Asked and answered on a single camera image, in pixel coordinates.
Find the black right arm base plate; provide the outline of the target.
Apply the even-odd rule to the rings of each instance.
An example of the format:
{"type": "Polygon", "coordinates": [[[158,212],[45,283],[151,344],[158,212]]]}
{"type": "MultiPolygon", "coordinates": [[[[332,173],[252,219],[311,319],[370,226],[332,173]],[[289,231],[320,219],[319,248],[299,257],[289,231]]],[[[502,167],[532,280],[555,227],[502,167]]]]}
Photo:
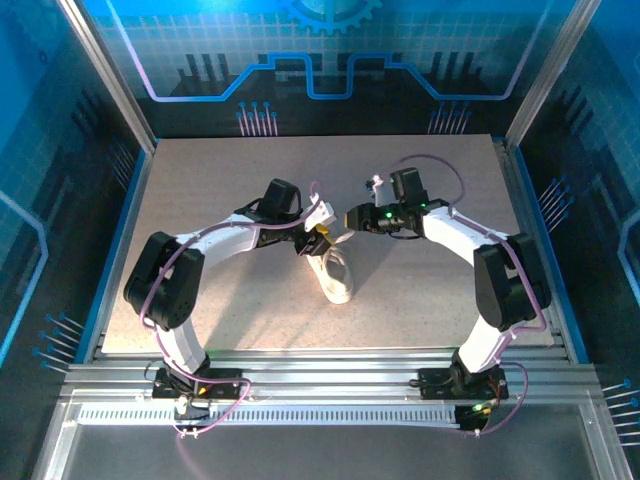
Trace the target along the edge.
{"type": "Polygon", "coordinates": [[[459,366],[422,368],[410,386],[420,391],[423,400],[508,399],[509,389],[503,369],[492,367],[480,373],[466,374],[459,366]]]}

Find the white sneaker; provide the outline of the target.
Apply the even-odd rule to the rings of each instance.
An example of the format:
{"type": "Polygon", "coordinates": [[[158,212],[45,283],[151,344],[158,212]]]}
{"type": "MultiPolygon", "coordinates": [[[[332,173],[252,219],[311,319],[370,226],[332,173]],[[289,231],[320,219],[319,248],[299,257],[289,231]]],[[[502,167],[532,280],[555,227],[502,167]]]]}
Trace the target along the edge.
{"type": "Polygon", "coordinates": [[[306,259],[325,297],[333,304],[345,304],[352,298],[354,292],[354,280],[349,264],[347,270],[340,267],[326,269],[323,257],[324,255],[306,256],[306,259]]]}

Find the black controller board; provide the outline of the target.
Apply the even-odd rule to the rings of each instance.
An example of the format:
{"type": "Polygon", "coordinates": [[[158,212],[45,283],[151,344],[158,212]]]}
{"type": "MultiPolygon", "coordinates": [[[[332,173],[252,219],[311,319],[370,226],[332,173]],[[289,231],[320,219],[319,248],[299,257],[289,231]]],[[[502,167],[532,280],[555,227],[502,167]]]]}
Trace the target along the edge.
{"type": "Polygon", "coordinates": [[[203,421],[210,418],[207,406],[193,405],[192,399],[182,395],[174,402],[174,420],[177,422],[203,421]]]}
{"type": "Polygon", "coordinates": [[[455,407],[455,421],[459,429],[464,432],[475,432],[484,430],[488,423],[495,403],[484,401],[474,405],[461,405],[455,407]]]}

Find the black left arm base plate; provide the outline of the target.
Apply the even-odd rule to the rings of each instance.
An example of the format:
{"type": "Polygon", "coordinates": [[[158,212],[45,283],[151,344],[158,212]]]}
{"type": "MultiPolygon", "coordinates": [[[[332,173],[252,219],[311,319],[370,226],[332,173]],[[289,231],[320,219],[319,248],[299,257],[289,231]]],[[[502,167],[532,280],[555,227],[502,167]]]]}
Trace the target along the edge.
{"type": "Polygon", "coordinates": [[[201,380],[184,373],[160,368],[152,382],[154,399],[237,400],[240,397],[242,371],[240,369],[210,368],[200,371],[201,380]]]}

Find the aluminium frame rail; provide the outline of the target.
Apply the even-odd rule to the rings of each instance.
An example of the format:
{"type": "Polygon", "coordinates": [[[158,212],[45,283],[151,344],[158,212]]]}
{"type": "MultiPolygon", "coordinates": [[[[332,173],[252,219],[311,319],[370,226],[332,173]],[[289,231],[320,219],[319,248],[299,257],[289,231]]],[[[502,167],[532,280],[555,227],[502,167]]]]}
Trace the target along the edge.
{"type": "MultiPolygon", "coordinates": [[[[445,348],[216,350],[211,363],[237,368],[251,381],[253,401],[265,405],[417,404],[409,382],[421,368],[449,366],[445,348]]],[[[60,396],[65,400],[134,401],[151,396],[160,359],[151,354],[104,354],[69,368],[60,396]]],[[[561,346],[515,346],[501,366],[509,402],[524,396],[531,405],[581,405],[603,399],[595,368],[571,361],[561,346]]]]}

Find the aluminium frame post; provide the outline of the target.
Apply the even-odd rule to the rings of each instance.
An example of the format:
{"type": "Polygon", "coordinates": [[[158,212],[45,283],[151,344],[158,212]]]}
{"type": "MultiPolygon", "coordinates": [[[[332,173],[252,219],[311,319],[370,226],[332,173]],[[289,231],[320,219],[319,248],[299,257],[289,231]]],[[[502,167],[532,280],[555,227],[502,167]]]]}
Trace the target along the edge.
{"type": "Polygon", "coordinates": [[[507,153],[513,153],[520,146],[601,2],[576,0],[507,130],[504,138],[507,153]]]}
{"type": "Polygon", "coordinates": [[[55,1],[141,148],[147,154],[153,155],[156,152],[157,142],[152,129],[87,8],[80,0],[55,1]]]}

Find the aluminium side rail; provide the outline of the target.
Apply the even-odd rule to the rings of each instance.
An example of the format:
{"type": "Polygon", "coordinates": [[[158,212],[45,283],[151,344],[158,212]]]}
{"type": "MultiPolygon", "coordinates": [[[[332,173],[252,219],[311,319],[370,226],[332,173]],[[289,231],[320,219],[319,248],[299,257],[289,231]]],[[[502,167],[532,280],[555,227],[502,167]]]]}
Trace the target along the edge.
{"type": "Polygon", "coordinates": [[[548,324],[547,331],[552,337],[552,345],[561,346],[570,363],[579,363],[567,323],[565,307],[568,297],[546,227],[541,220],[530,176],[523,168],[525,164],[519,153],[507,151],[503,137],[493,136],[492,143],[518,226],[533,238],[550,288],[551,301],[544,309],[544,315],[548,324]]]}

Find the white shoelace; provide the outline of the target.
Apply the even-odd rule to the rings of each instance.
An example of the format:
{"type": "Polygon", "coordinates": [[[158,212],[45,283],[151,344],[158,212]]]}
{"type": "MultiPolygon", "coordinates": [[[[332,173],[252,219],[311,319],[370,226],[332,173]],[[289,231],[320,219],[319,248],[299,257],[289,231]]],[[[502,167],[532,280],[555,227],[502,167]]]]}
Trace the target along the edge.
{"type": "Polygon", "coordinates": [[[354,234],[355,232],[353,230],[348,230],[336,238],[331,238],[331,246],[325,252],[323,257],[323,263],[326,269],[337,267],[344,270],[348,269],[346,254],[341,249],[340,245],[349,240],[354,234]]]}

